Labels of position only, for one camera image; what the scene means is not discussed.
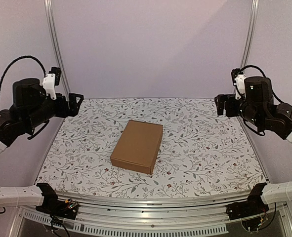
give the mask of aluminum frame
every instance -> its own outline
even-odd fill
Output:
[[[79,209],[76,220],[64,219],[64,224],[71,232],[78,232],[92,236],[113,236],[106,233],[121,232],[137,236],[138,233],[158,237],[164,233],[183,233],[184,237],[190,236],[194,231],[202,229],[215,229],[219,226],[226,226],[230,223],[240,222],[240,219],[230,221],[225,213],[226,204],[203,205],[189,207],[170,208],[131,208],[131,207],[110,207],[99,204],[87,204]],[[274,205],[270,205],[270,213],[274,211]],[[277,212],[282,219],[282,228],[286,236],[292,237],[292,222],[290,220],[287,205],[277,204]],[[33,220],[50,226],[50,217],[47,214],[35,211],[33,207],[20,208],[21,218]],[[12,232],[10,237],[16,237],[19,229]]]
[[[63,88],[66,92],[66,98],[69,100],[70,86],[69,86],[66,72],[65,72],[65,69],[63,66],[63,61],[62,61],[61,52],[60,52],[60,48],[59,48],[51,0],[44,0],[44,5],[45,5],[45,10],[46,10],[47,22],[48,22],[49,33],[50,33],[50,38],[51,38],[51,43],[52,43],[54,55],[55,55],[58,67],[61,69],[62,85],[63,85]]]
[[[57,191],[60,199],[64,200],[72,198],[86,204],[96,204],[104,206],[116,207],[132,207],[132,208],[174,208],[174,207],[191,207],[191,206],[204,206],[212,204],[229,203],[235,201],[246,200],[249,191],[218,194],[213,196],[202,197],[187,197],[187,198],[152,198],[152,199],[132,199],[132,198],[119,198],[119,197],[100,197],[91,195],[80,195],[75,193],[65,193]]]
[[[240,68],[243,68],[247,64],[247,61],[250,55],[250,49],[252,45],[256,19],[258,16],[258,9],[259,9],[259,0],[252,0],[248,34],[247,34],[245,50],[244,50],[244,54],[241,60]]]
[[[9,237],[17,237],[19,234],[19,231],[21,229],[21,225],[23,222],[23,215],[22,213],[24,212],[24,209],[21,207],[18,207],[16,210],[16,214],[14,216],[14,220],[12,222],[11,229],[9,231]]]

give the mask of metal rail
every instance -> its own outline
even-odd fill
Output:
[[[54,55],[55,55],[58,67],[61,69],[61,81],[62,81],[63,88],[66,92],[66,97],[67,99],[69,99],[70,87],[69,87],[68,79],[66,76],[66,72],[63,66],[63,61],[62,61],[62,57],[60,53],[51,0],[44,0],[44,4],[45,4],[45,9],[46,9],[47,22],[48,22],[52,47],[54,50]]]
[[[244,50],[244,54],[241,60],[240,68],[243,68],[247,64],[247,61],[250,55],[252,38],[254,35],[256,19],[258,16],[258,8],[259,8],[259,0],[252,0],[247,40],[246,40],[245,50]]]
[[[246,200],[249,195],[249,191],[242,191],[203,197],[132,199],[119,197],[99,197],[91,195],[81,195],[76,193],[65,193],[60,191],[56,192],[59,198],[62,200],[72,198],[74,200],[80,201],[81,203],[132,208],[186,208],[191,206],[214,205]]]
[[[64,225],[71,232],[101,237],[214,236],[227,233],[227,224],[240,222],[240,219],[229,220],[226,214],[226,204],[170,208],[124,208],[81,203],[76,220],[64,219]],[[278,211],[284,208],[282,203],[277,205]],[[270,205],[270,212],[273,209],[273,205]],[[34,207],[20,208],[19,217],[50,226],[49,215],[35,211]]]

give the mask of box lid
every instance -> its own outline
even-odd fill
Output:
[[[140,172],[143,171],[136,170],[136,166],[151,168],[157,158],[162,133],[160,124],[130,120],[111,155],[112,164]]]

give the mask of floral tablecloth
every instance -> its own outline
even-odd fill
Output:
[[[113,167],[110,155],[130,119],[164,134],[152,175]],[[37,182],[59,191],[119,198],[183,198],[250,190],[264,176],[236,118],[211,99],[84,100],[65,119]]]

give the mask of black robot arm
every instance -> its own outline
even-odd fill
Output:
[[[235,74],[232,72],[235,85]],[[244,79],[244,93],[236,87],[237,94],[220,94],[215,97],[217,114],[227,117],[240,116],[244,122],[248,121],[256,126],[256,133],[270,130],[286,139],[292,132],[292,106],[287,103],[273,104],[273,90],[271,80],[265,77],[250,77]]]
[[[51,89],[59,84],[61,70],[51,68]],[[35,137],[35,128],[44,123],[44,127],[52,117],[66,118],[78,115],[83,95],[69,94],[69,101],[60,93],[55,99],[49,95],[39,79],[29,78],[13,84],[13,105],[9,110],[0,111],[0,141],[9,147],[15,139],[25,133]]]

